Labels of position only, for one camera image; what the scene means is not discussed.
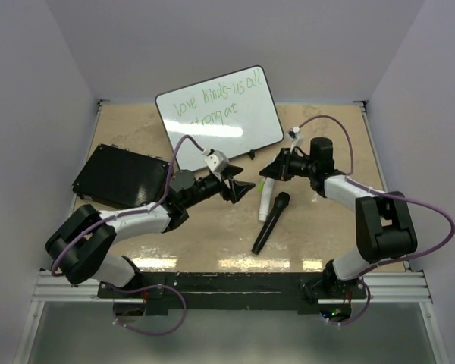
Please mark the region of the green whiteboard marker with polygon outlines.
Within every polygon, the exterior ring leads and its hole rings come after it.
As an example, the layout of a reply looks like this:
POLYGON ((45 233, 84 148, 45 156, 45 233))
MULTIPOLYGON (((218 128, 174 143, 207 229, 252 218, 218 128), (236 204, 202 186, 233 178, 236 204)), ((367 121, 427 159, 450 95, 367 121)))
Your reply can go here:
POLYGON ((262 179, 262 180, 260 181, 259 186, 258 186, 258 191, 259 191, 259 192, 262 192, 263 187, 265 186, 265 181, 266 181, 266 179, 262 179))

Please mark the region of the white rectangular whiteboard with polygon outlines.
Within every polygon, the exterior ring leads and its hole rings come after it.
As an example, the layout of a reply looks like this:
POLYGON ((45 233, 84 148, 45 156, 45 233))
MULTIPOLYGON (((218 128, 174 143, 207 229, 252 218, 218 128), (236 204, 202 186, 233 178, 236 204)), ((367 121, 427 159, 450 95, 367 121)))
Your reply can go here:
POLYGON ((260 65, 158 94, 155 106, 173 148, 189 135, 232 159, 284 139, 260 65))

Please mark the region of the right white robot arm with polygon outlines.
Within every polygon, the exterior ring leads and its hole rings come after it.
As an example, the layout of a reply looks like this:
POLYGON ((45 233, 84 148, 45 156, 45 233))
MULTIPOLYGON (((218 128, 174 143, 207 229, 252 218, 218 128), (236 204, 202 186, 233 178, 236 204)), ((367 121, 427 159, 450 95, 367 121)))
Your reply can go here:
POLYGON ((315 137, 308 154, 282 148, 259 175, 277 181, 306 177, 318 195, 339 202, 355 213, 356 247, 329 261, 321 282, 313 287, 333 298, 341 297, 367 269, 386 260, 414 253, 418 246, 413 221, 404 195, 392 199, 367 192, 335 168, 333 143, 315 137))

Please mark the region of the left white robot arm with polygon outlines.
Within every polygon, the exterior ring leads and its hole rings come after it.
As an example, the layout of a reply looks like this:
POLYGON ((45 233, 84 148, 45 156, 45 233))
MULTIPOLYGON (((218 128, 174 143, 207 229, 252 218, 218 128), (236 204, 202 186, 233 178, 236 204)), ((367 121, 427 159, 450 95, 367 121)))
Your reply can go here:
POLYGON ((146 234, 164 234, 179 228, 187 210, 215 195, 238 203, 255 187, 236 180, 241 167, 227 165, 220 175, 197 178, 180 170, 168 184, 164 200, 119 211, 99 211, 92 205, 79 207, 48 239, 45 250, 53 260, 53 276, 64 276, 78 285, 89 279, 103 282, 124 297, 134 297, 146 286, 143 273, 126 256, 112 255, 114 243, 146 234))

